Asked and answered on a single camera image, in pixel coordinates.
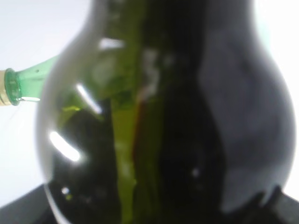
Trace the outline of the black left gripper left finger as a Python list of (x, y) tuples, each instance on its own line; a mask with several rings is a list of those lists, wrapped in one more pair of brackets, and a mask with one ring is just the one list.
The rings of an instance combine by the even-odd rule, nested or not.
[(43, 185), (0, 209), (2, 224), (56, 224)]

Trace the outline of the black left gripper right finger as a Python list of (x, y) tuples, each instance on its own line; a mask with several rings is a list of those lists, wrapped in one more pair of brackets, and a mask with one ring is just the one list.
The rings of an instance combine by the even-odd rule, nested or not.
[(299, 202), (276, 187), (269, 201), (246, 224), (299, 224)]

